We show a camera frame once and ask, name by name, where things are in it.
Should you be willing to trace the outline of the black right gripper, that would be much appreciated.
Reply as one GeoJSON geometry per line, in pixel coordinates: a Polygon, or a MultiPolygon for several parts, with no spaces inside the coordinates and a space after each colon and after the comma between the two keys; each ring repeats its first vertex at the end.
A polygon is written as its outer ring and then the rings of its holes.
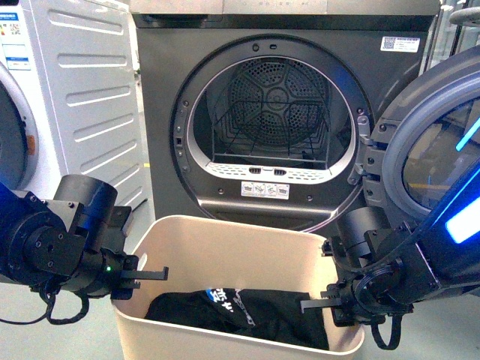
{"type": "Polygon", "coordinates": [[[386,285],[371,277],[340,276],[321,292],[321,299],[301,300],[301,312],[328,308],[336,326],[374,326],[386,321],[386,285]]]}

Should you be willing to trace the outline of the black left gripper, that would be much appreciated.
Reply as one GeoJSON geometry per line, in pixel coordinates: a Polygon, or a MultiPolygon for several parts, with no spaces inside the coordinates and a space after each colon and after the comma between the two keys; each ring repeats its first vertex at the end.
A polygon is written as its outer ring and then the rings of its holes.
{"type": "Polygon", "coordinates": [[[131,299],[135,281],[166,281],[169,268],[161,271],[136,270],[139,257],[125,253],[115,254],[101,248],[99,253],[85,253],[79,266],[78,295],[99,299],[110,295],[113,300],[131,299]]]}

